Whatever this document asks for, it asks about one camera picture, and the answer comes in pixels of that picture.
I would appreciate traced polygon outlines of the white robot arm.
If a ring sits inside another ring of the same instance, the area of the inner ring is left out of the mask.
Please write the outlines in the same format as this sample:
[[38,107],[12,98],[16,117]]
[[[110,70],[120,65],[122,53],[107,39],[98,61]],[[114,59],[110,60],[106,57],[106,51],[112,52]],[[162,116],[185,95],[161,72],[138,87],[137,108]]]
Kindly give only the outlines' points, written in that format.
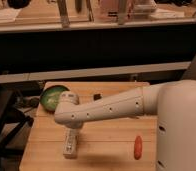
[[79,96],[59,96],[54,120],[79,129],[86,122],[157,116],[156,171],[196,171],[196,80],[134,88],[81,104]]

